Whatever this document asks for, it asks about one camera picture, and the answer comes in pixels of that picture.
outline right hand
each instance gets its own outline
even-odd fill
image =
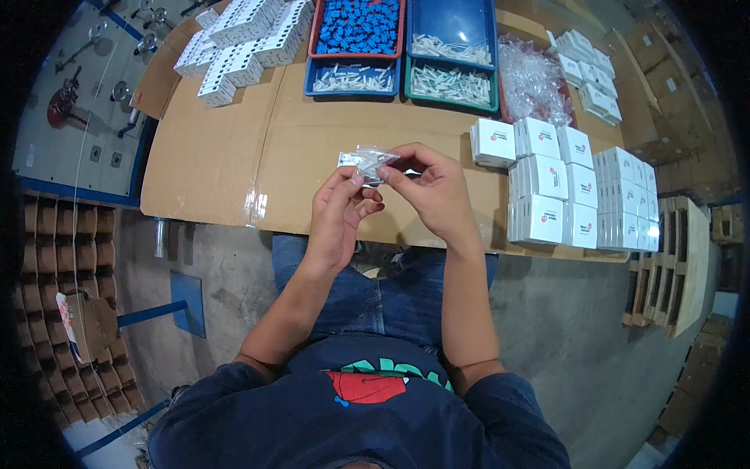
[[[378,168],[377,175],[412,204],[431,232],[449,245],[478,237],[461,163],[421,143],[397,146],[390,152],[401,158],[393,167]],[[407,169],[421,176],[409,179],[402,172]]]

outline navy blue t-shirt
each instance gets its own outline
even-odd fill
[[[153,467],[570,467],[515,374],[482,378],[461,400],[432,355],[373,336],[317,342],[288,367],[269,385],[240,362],[199,380],[154,427]]]

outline concrete floor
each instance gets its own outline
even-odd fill
[[[173,260],[162,260],[152,253],[153,223],[138,212],[121,213],[121,312],[169,302],[170,270],[195,275],[202,279],[207,339],[177,329],[170,316],[124,329],[147,403],[230,361],[276,297],[270,233],[181,227],[172,233],[179,244],[170,249]],[[716,272],[718,256],[711,259],[709,272]],[[624,264],[517,256],[500,262],[490,304],[504,365],[533,384],[573,467],[625,467],[653,429],[702,319],[675,339],[659,327],[623,326]],[[707,305],[715,285],[711,278]]]

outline white label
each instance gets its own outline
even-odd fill
[[[34,156],[36,155],[37,147],[34,143],[28,146],[28,155],[26,155],[26,167],[30,168],[34,166]]]

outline blue plastic tray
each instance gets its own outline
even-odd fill
[[[412,36],[430,35],[447,44],[490,45],[492,65],[482,65],[446,57],[412,53]],[[497,70],[497,19],[493,0],[409,0],[406,8],[406,52],[416,58],[472,65]]]
[[[390,92],[371,92],[371,91],[333,91],[333,92],[314,92],[313,84],[315,80],[322,77],[326,72],[333,70],[336,64],[339,64],[339,71],[359,72],[361,67],[370,67],[370,70],[362,72],[366,77],[378,77],[381,72],[375,71],[375,68],[388,68],[391,70],[385,73],[386,77],[393,77],[393,91]],[[360,64],[361,67],[350,68],[350,65]],[[307,73],[304,77],[304,93],[312,97],[315,101],[377,101],[389,103],[395,99],[401,90],[401,58],[391,59],[307,59]]]

